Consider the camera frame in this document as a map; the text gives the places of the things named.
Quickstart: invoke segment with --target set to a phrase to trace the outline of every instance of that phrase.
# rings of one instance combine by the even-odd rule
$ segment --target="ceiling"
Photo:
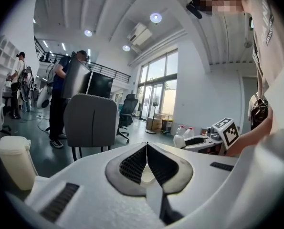
[[[244,14],[203,15],[198,20],[185,9],[189,1],[37,0],[34,33],[46,51],[65,54],[61,46],[64,42],[68,54],[91,49],[93,62],[100,54],[113,51],[130,63],[141,52],[184,29],[207,65],[252,62],[252,47],[244,46],[248,28]],[[162,22],[157,25],[149,18],[154,12],[162,15]],[[123,51],[122,46],[128,44],[127,35],[139,22],[148,27],[152,36],[138,46],[139,53]],[[92,37],[84,35],[87,29],[92,31]],[[252,40],[252,31],[247,31],[246,36]]]

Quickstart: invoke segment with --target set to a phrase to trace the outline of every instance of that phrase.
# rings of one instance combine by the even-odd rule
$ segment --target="black bag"
[[[256,128],[268,116],[268,101],[258,98],[251,110],[251,130]]]

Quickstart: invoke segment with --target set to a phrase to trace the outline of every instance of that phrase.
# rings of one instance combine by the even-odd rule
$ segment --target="computer monitor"
[[[91,70],[76,58],[72,58],[63,83],[62,98],[71,99],[76,94],[85,94],[91,77]]]
[[[110,98],[113,78],[92,72],[88,94]]]

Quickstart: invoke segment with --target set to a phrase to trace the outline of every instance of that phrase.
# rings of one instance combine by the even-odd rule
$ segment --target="pants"
[[[62,133],[65,107],[66,99],[61,98],[61,91],[53,89],[50,108],[50,139],[55,140]]]
[[[31,110],[31,104],[29,102],[29,91],[30,91],[30,89],[27,88],[26,89],[26,102],[23,101],[23,104],[22,104],[22,110],[24,112],[26,112],[26,111],[29,112]]]
[[[11,114],[12,115],[16,115],[16,116],[20,116],[19,114],[19,103],[18,103],[18,96],[17,96],[17,92],[18,92],[18,86],[19,83],[13,83],[11,84],[11,90],[12,90],[12,97],[11,97]]]

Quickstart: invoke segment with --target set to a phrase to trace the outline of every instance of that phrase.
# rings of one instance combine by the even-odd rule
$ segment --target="black mesh vent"
[[[162,186],[171,179],[179,170],[178,164],[152,147],[147,149],[149,168],[158,183]]]
[[[71,201],[79,186],[67,183],[65,188],[40,212],[40,214],[51,222],[55,222]]]
[[[142,173],[146,165],[145,158],[146,146],[124,159],[119,165],[119,172],[135,183],[141,184]]]

